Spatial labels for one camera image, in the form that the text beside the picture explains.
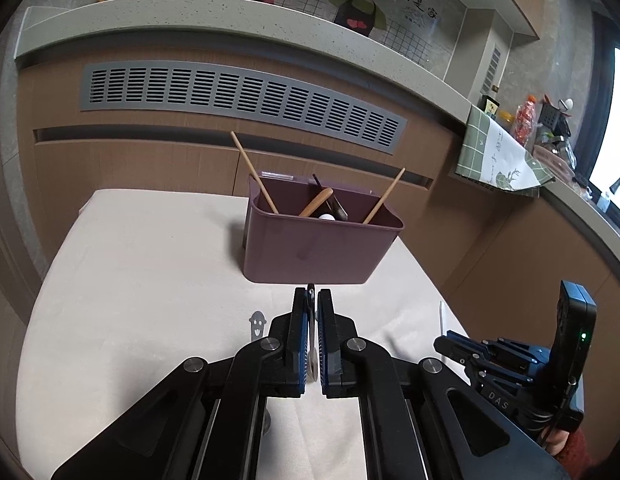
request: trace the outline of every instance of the wooden handle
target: wooden handle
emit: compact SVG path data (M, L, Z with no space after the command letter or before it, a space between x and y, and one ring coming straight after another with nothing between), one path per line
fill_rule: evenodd
M250 174L257 181L257 184L259 184L259 187L261 188L261 192L263 193L264 197L266 197L266 200L268 202L268 205L270 206L270 209L272 209L272 211L278 215L279 211L275 207L274 202L272 201L270 197L270 194L266 190L266 187L263 185L263 182L261 181L261 177L257 174L257 170L254 169L254 166L250 162L250 159L248 158L248 154L245 153L244 147L239 142L239 139L236 138L236 135L234 134L234 132L230 132L230 136L232 137L232 140L234 140L234 143L239 149L239 153L241 153L241 156L244 158L245 163L248 165L248 170L250 170Z
M392 181L392 184L388 186L388 189L386 189L386 192L383 193L383 195L379 199L379 202L377 202L376 205L372 208L372 211L370 211L370 214L366 216L366 219L363 221L364 224L370 223L370 221L375 217L376 212L379 211L381 206L384 204L384 202L386 201L386 198L388 198L388 195L392 193L394 186L396 186L396 183L399 182L399 179L401 178L402 174L404 174L404 171L405 171L405 168L403 168L399 172L399 174L394 178L394 180Z
M317 196L315 196L312 199L312 202L309 203L304 210L299 213L299 216L302 216L304 218L310 216L312 213L314 213L317 208L324 203L326 200L328 200L331 196L332 196L332 188L331 187L327 187L325 189L322 190L321 193L319 193Z

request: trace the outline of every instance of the bright window light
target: bright window light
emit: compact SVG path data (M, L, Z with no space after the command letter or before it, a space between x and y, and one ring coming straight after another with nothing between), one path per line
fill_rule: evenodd
M606 135L603 138L599 157L592 170L590 181L601 192L609 188L620 177L620 50L615 49L615 81L612 91L612 105ZM612 196L612 202L620 209L620 187Z

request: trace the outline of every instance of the red bottle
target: red bottle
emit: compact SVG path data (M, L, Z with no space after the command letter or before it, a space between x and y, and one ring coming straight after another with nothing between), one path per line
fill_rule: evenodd
M526 140L528 140L535 126L535 103L536 98L529 95L526 102L517 110L512 134L522 146L526 145Z

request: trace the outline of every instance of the white tablecloth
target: white tablecloth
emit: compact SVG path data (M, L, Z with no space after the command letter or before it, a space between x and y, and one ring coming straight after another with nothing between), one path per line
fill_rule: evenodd
M234 355L250 342L255 310L268 322L290 310L294 286L251 283L241 272L246 206L146 190L90 199L50 267L21 354L17 436L35 480L49 479L185 358ZM335 311L394 356L418 362L436 355L442 331L463 333L399 239L367 283L331 289ZM357 399L327 400L309 383L300 399L269 399L268 410L258 478L366 477Z

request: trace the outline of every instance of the human hand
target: human hand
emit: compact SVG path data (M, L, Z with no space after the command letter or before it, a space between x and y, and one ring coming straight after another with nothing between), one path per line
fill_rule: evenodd
M549 428L545 428L541 433L541 438L546 436ZM568 437L570 433L564 430L552 430L548 437L546 438L546 443L544 444L544 449L551 455L557 456L565 447L566 442L568 442Z

